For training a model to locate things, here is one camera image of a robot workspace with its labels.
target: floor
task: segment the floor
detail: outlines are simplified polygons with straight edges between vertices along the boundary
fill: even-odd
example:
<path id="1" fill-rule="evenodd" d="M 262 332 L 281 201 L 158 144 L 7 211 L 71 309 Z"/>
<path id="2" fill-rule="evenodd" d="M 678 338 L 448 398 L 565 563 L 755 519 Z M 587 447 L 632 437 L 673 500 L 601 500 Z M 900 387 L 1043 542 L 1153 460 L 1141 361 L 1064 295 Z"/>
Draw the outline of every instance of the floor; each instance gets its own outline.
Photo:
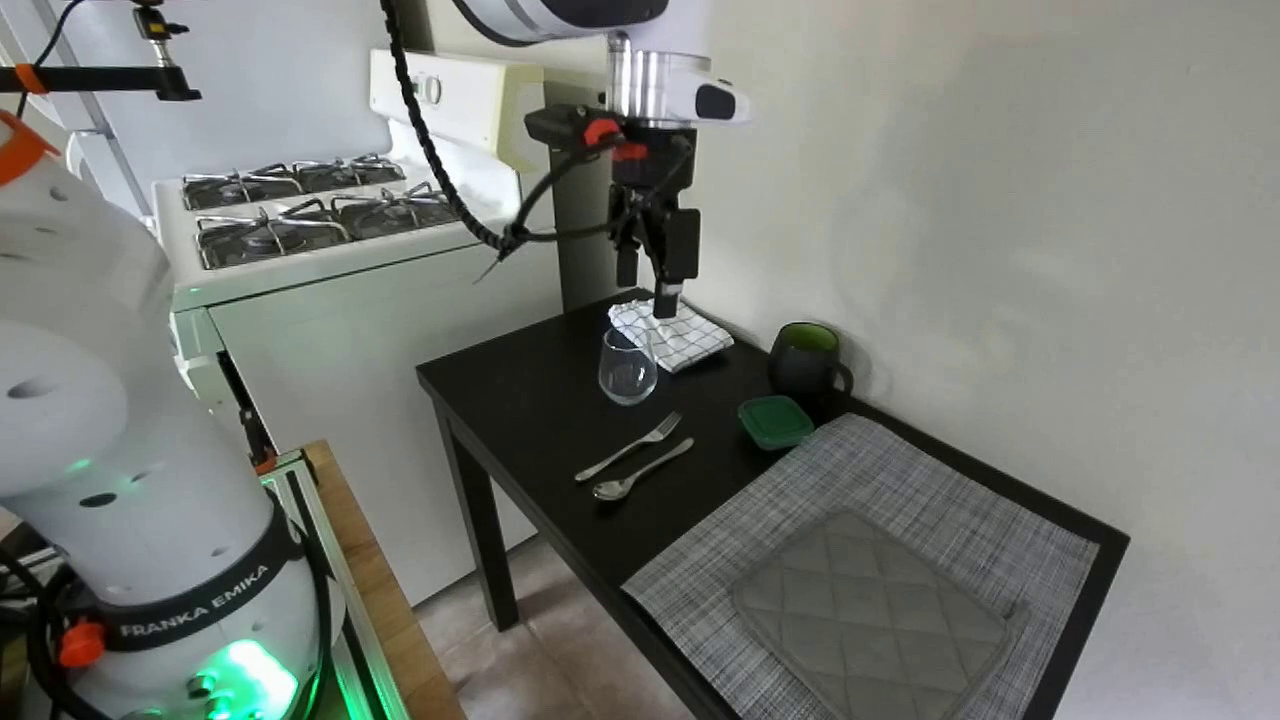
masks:
<path id="1" fill-rule="evenodd" d="M 466 720 L 689 720 L 693 714 L 544 544 L 512 551 L 525 623 L 496 632 L 477 580 L 416 617 Z"/>

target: black table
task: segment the black table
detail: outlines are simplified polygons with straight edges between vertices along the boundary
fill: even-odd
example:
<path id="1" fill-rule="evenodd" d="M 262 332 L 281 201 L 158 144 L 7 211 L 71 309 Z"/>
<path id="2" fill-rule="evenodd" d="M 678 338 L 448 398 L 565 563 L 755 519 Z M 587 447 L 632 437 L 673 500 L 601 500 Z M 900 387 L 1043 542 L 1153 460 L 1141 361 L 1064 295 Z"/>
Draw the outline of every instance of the black table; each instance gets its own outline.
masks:
<path id="1" fill-rule="evenodd" d="M 443 447 L 450 457 L 489 611 L 496 627 L 520 622 L 489 483 L 493 478 L 678 699 L 694 715 L 733 715 L 714 690 L 699 682 L 621 583 L 776 460 L 755 453 L 737 424 L 737 405 L 768 392 L 763 351 L 742 345 L 729 347 L 699 367 L 668 375 L 640 407 L 616 407 L 595 387 L 601 332 L 607 326 L 604 309 L 607 305 L 590 305 L 418 363 L 418 384 L 434 401 Z M 676 437 L 694 437 L 689 457 L 652 471 L 623 503 L 595 503 L 582 483 L 573 483 L 574 468 L 629 446 L 673 407 L 682 416 Z M 1070 623 L 1032 705 L 1052 714 L 1129 542 L 859 401 L 833 401 L 811 411 L 814 419 L 836 411 L 877 416 L 963 478 L 1101 544 L 1093 580 L 1074 600 Z M 616 463 L 616 471 L 642 463 L 642 457 L 647 453 L 635 453 L 629 463 Z"/>

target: table leg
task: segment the table leg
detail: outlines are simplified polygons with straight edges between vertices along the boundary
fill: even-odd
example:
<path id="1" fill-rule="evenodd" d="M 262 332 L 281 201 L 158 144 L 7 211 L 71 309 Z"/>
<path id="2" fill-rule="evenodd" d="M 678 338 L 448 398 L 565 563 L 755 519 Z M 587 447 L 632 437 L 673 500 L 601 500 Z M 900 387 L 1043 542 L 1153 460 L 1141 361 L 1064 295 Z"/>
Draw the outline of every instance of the table leg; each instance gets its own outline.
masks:
<path id="1" fill-rule="evenodd" d="M 450 463 L 450 488 L 462 503 L 489 622 L 505 632 L 505 627 L 520 623 L 520 603 L 512 591 L 512 563 L 509 563 L 505 528 L 500 528 L 496 503 L 493 503 L 493 482 L 481 468 L 481 460 L 450 437 L 450 428 L 443 419 L 438 419 L 438 437 L 443 437 L 443 457 Z"/>

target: glass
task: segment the glass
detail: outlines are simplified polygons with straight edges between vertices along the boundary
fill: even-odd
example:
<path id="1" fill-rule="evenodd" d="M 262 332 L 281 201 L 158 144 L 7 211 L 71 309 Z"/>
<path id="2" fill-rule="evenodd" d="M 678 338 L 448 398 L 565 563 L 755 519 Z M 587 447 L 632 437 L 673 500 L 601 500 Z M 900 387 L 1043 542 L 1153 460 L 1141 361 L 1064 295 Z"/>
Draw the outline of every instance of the glass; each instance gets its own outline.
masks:
<path id="1" fill-rule="evenodd" d="M 601 392 L 621 407 L 657 392 L 657 363 L 616 329 L 601 340 Z"/>

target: gray placemat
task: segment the gray placemat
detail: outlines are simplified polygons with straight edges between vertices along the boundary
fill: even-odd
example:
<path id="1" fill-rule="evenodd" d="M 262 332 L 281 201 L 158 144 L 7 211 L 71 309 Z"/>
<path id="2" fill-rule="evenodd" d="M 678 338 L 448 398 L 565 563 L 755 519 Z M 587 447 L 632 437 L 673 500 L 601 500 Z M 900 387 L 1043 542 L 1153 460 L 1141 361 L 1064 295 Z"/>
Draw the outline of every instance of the gray placemat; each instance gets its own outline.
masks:
<path id="1" fill-rule="evenodd" d="M 1052 647 L 1089 580 L 1094 544 L 963 482 L 862 416 L 841 416 L 776 460 L 623 591 L 673 635 L 739 715 L 826 715 L 811 694 L 750 635 L 729 587 L 814 517 L 850 508 L 930 562 L 995 611 L 1018 607 L 1018 632 L 961 715 L 1025 715 Z"/>
<path id="2" fill-rule="evenodd" d="M 1010 635 L 1010 617 L 846 508 L 797 533 L 733 603 L 841 720 L 952 720 Z"/>

